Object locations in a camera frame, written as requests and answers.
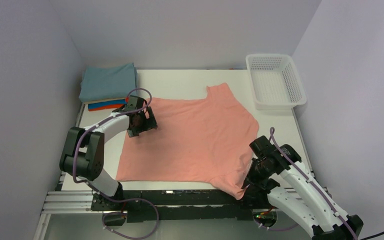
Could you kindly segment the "pink t shirt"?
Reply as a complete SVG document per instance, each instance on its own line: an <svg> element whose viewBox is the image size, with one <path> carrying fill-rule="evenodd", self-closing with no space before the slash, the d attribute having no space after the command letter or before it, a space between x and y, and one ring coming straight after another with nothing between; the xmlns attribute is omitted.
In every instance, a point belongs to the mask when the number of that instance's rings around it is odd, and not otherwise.
<svg viewBox="0 0 384 240"><path fill-rule="evenodd" d="M203 99L154 98L157 128L125 137L116 180L208 183L240 200L259 123L226 83L206 91Z"/></svg>

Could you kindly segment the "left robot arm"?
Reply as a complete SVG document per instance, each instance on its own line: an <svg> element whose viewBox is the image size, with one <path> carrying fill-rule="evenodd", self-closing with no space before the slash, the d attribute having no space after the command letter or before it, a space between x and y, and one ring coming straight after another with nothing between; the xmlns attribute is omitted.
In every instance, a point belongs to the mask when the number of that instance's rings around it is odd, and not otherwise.
<svg viewBox="0 0 384 240"><path fill-rule="evenodd" d="M158 127L150 100L129 96L127 103L103 120L87 127L71 127L66 135L59 168L72 176L75 183L85 183L111 210L124 203L123 186L104 169L105 145L119 133L137 137Z"/></svg>

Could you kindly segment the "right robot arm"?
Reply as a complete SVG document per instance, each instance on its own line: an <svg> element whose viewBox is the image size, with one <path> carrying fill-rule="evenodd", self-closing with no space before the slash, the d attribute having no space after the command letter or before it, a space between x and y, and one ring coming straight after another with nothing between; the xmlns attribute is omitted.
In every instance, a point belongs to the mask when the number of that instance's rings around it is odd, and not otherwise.
<svg viewBox="0 0 384 240"><path fill-rule="evenodd" d="M273 136L261 136L249 146L256 157L242 186L245 204L281 210L313 240L358 239L362 219L323 190L293 147L279 146Z"/></svg>

